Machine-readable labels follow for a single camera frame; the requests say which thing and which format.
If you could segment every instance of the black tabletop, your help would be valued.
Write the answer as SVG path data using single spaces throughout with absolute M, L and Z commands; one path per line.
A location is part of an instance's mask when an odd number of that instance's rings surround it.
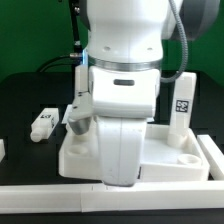
M 209 134 L 224 149 L 224 88 L 198 72 L 191 128 Z M 6 156 L 0 185 L 70 184 L 88 180 L 58 174 L 58 152 L 66 130 L 60 122 L 74 96 L 70 73 L 19 73 L 0 83 L 0 139 Z M 155 123 L 168 124 L 173 84 L 162 84 Z M 60 122 L 48 140 L 33 143 L 31 124 L 46 108 L 59 108 Z M 0 223 L 223 223 L 224 209 L 0 215 Z

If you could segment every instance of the silver band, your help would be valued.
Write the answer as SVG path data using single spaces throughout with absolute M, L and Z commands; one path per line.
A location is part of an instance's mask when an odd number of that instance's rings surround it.
M 160 69 L 161 61 L 145 62 L 145 63 L 117 63 L 103 61 L 88 56 L 89 64 L 95 65 L 104 69 L 114 71 L 145 71 L 149 69 Z

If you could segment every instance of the white block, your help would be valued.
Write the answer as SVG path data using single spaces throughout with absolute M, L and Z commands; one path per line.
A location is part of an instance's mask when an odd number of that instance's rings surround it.
M 210 173 L 215 180 L 224 180 L 224 155 L 209 135 L 198 135 L 201 146 L 209 164 Z

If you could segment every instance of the black and white label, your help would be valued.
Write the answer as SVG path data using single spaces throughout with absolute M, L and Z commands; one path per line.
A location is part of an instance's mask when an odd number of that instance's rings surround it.
M 176 101 L 176 112 L 187 113 L 189 110 L 190 102 L 187 100 Z
M 40 118 L 49 119 L 51 118 L 50 114 L 42 114 Z

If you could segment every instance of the green backdrop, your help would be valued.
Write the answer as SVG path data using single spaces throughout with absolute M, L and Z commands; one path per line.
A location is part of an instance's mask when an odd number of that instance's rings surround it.
M 87 31 L 81 24 L 79 28 L 86 45 Z M 163 69 L 178 69 L 180 43 L 163 41 L 163 46 Z M 189 49 L 188 69 L 203 71 L 224 86 L 224 0 L 213 27 L 190 42 Z M 72 51 L 68 0 L 0 1 L 0 81 L 13 73 L 35 71 L 43 62 Z

